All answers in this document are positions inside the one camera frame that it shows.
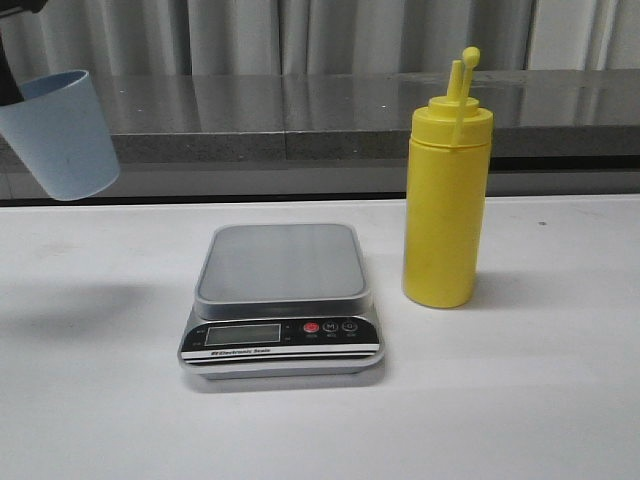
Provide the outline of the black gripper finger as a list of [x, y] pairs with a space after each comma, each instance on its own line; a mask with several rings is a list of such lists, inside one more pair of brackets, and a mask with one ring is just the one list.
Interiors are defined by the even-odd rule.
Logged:
[[23, 101], [24, 97], [9, 66], [3, 41], [0, 40], [0, 105], [8, 106]]

